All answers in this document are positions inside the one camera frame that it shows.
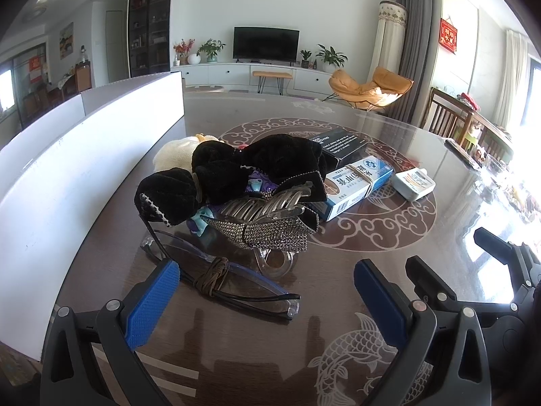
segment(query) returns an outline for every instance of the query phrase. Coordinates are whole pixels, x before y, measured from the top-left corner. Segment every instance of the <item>white curtain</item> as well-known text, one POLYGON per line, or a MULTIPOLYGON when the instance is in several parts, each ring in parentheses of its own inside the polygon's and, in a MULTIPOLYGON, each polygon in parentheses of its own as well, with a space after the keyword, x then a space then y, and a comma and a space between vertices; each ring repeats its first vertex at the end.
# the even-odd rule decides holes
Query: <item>white curtain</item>
POLYGON ((393 1, 382 1, 379 4, 378 18, 378 32, 375 36, 368 82, 372 80, 376 67, 398 73, 406 33, 407 10, 393 1))
POLYGON ((518 32, 506 31, 504 78, 494 122, 512 132, 520 124, 527 96, 528 42, 518 32))

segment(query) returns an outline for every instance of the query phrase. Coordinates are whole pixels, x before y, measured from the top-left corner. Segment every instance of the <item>dining table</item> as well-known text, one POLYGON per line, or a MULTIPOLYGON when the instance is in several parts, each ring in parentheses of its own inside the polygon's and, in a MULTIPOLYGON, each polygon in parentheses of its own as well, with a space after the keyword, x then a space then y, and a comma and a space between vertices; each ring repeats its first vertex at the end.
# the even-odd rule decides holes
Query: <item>dining table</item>
MULTIPOLYGON (((148 151, 111 197, 81 245, 56 309, 98 310, 144 281, 155 263, 140 248, 148 235, 134 206, 139 182, 167 142, 213 135, 233 146, 286 133, 311 138, 344 128, 367 141, 366 154, 395 172, 425 168, 436 187, 409 202, 387 182, 308 236, 288 273, 275 281, 301 296, 298 314, 274 321, 232 309, 181 282, 139 358, 173 405, 362 404, 397 350, 385 344, 354 286, 353 270, 369 258, 383 276, 418 299, 406 260, 418 255, 459 300, 510 303, 508 268, 478 247, 485 227, 537 252, 539 222, 525 221, 483 170, 468 167, 434 134, 338 102, 255 93, 185 93, 184 116, 148 151)), ((202 251, 258 270, 252 251, 233 246, 208 227, 198 237, 186 223, 167 230, 202 251)), ((100 345, 94 352, 118 404, 128 404, 100 345)), ((424 364, 405 399, 423 390, 424 364)))

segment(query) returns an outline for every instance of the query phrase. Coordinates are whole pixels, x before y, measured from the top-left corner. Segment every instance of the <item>black box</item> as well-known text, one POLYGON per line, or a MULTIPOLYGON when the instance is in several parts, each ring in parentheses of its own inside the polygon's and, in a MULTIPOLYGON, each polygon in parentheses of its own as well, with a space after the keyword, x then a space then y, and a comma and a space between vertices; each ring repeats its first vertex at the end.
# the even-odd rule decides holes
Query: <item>black box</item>
POLYGON ((321 143, 327 163, 327 173, 364 157, 366 141, 343 128, 322 132, 310 140, 321 143))

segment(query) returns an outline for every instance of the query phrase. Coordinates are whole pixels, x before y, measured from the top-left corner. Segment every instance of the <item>eyeglasses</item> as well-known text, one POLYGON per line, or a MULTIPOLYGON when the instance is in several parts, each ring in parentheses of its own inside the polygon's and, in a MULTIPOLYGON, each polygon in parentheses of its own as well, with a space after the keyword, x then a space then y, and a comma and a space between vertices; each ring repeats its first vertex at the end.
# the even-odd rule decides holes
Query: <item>eyeglasses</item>
POLYGON ((265 276, 225 257, 206 254, 184 238, 155 230, 148 221, 141 219, 149 232, 141 242, 141 248, 155 261, 163 258, 175 261, 180 268, 181 280, 203 295, 240 310, 278 319, 291 320, 298 313, 299 294, 288 293, 265 276))

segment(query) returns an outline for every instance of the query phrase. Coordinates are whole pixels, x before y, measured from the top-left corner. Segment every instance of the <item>black velvet hair bow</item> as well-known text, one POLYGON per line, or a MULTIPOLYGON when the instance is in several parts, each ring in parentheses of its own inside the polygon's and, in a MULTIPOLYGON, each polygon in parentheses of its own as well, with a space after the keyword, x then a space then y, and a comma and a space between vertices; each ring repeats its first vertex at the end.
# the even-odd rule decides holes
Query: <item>black velvet hair bow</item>
POLYGON ((218 141, 202 142, 191 158, 191 167, 213 161, 233 161, 244 166, 254 166, 280 184, 286 179, 319 171, 325 180, 327 166, 321 156, 321 144, 289 134, 274 134, 248 145, 242 150, 218 141))
POLYGON ((321 145, 302 137, 277 134, 243 150, 206 141, 198 145, 191 162, 193 174, 172 168, 141 181, 134 202, 146 221, 176 226, 193 217, 206 203, 217 205, 239 198, 245 194, 253 168, 278 184, 277 191, 311 181, 312 194, 304 201, 326 199, 321 145))

